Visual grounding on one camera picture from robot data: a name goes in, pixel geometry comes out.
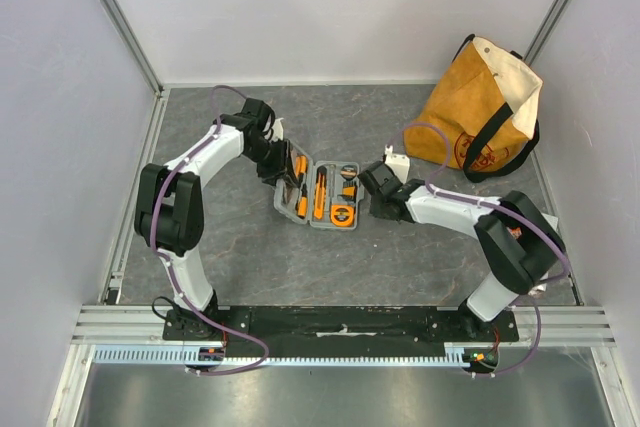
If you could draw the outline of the orange tape measure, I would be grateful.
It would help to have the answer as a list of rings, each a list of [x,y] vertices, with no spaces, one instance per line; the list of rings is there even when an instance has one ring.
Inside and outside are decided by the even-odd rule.
[[[337,227],[349,227],[354,221],[354,207],[347,204],[334,204],[331,206],[330,220]]]

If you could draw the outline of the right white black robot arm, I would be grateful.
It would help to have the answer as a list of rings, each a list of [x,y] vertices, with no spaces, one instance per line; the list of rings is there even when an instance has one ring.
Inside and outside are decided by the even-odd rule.
[[[477,240],[490,273],[462,303],[458,328],[467,339],[483,339],[494,319],[517,298],[553,280],[556,264],[568,272],[566,247],[551,221],[520,191],[476,197],[419,179],[403,183],[383,161],[358,175],[371,196],[370,213],[385,220],[434,225]]]

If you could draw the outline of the orange utility knife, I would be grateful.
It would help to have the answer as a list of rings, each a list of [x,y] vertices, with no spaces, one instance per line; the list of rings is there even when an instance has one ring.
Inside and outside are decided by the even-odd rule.
[[[318,168],[317,175],[316,175],[316,188],[315,188],[314,211],[313,211],[313,218],[315,220],[322,220],[324,217],[326,189],[327,189],[327,169],[324,166],[321,166]]]

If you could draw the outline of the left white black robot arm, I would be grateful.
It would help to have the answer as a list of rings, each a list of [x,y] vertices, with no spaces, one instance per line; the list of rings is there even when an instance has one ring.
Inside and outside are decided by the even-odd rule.
[[[254,162],[267,185],[296,183],[291,143],[273,109],[254,98],[247,98],[240,112],[216,119],[188,151],[166,164],[147,164],[139,176],[134,231],[160,258],[174,301],[191,309],[185,327],[201,340],[215,336],[220,327],[215,290],[198,247],[205,226],[203,188],[241,156]]]

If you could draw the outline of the grey plastic tool case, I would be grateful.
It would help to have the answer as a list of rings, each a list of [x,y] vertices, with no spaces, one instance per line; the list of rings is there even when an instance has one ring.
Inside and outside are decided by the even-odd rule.
[[[274,208],[290,221],[317,229],[352,231],[358,225],[364,190],[354,161],[314,161],[295,143],[290,147],[293,179],[278,179]]]

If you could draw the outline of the orange black screwdriver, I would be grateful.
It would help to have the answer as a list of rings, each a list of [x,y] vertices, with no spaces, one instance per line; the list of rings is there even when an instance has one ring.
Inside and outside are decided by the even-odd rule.
[[[299,155],[296,158],[294,174],[298,185],[301,185],[305,179],[307,164],[308,161],[306,156]]]
[[[296,203],[296,215],[301,219],[305,219],[307,216],[307,210],[308,210],[308,189],[306,185],[303,185],[300,191],[298,201]]]

